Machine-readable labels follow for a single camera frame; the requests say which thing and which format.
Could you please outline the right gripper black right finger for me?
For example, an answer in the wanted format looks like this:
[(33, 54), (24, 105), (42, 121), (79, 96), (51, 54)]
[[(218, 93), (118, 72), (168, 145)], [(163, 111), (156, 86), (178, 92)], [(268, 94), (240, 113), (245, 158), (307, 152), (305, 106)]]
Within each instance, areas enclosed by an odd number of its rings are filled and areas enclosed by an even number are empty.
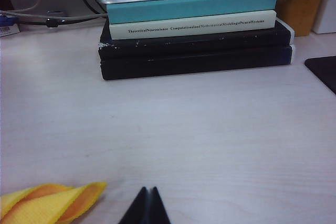
[(149, 223), (153, 224), (171, 223), (157, 187), (153, 187), (151, 190)]

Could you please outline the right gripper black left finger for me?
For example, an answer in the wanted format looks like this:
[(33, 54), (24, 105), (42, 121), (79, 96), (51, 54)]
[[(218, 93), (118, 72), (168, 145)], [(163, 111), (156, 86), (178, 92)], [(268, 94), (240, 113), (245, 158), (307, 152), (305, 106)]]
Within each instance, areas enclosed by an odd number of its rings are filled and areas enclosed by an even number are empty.
[(148, 199), (148, 190), (142, 187), (118, 224), (144, 223)]

